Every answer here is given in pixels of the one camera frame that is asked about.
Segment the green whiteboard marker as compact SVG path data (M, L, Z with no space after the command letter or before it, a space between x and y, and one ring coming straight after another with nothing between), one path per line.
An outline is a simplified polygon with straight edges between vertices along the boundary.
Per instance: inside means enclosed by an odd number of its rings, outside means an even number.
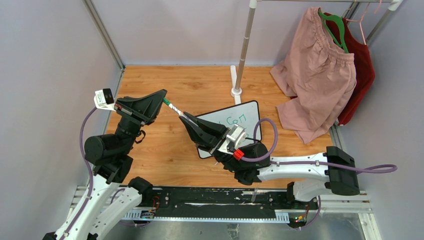
M179 119L181 122L187 127L199 127L197 123L195 123L193 120L191 120L187 115L185 115L181 110L179 110L175 105L171 103L170 106L168 106L170 109L172 109L174 112L178 114Z

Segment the white whiteboard black frame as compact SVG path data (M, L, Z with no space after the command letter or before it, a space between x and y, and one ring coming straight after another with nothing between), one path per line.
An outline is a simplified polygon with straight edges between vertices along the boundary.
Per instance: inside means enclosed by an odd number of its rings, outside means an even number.
M241 104L221 108L218 110L210 111L197 115L196 117L225 125L232 128L234 124L244 128L247 138L254 138L254 127L261 119L259 103L256 100L247 101ZM262 129L258 127L256 130L256 137L254 139L262 140Z

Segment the green marker cap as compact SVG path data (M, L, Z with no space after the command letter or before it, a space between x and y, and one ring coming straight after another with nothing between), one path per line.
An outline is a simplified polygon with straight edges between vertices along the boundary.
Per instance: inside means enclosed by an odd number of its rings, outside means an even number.
M167 98L165 98L165 97L162 99L162 101L163 101L163 103L164 103L164 104L166 104L167 106L170 106L170 105L171 105L171 102L170 102Z

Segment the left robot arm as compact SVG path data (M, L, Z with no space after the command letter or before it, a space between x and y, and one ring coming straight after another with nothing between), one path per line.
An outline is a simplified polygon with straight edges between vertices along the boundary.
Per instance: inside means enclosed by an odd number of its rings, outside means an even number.
M166 94L167 90L161 89L144 97L114 99L109 88L95 92L96 108L116 112L121 119L115 133L85 140L84 159L93 165L89 185L71 215L58 230L46 233L45 240L102 240L134 207L152 203L153 185L135 177L105 206L129 173L133 163L129 153L134 144L141 143L137 138L146 135L142 127L156 120Z

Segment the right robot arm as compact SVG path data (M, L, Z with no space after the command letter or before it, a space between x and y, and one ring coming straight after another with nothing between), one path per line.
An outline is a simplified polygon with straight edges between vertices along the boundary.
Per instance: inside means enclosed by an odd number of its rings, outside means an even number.
M292 209L298 209L321 194L360 194L354 158L337 146L328 146L325 152L307 156L276 157L271 155L276 142L267 149L253 138L252 143L241 146L247 134L240 125L228 128L187 112L180 113L179 119L196 147L211 154L239 183L251 186L264 181L293 179L285 195L286 204Z

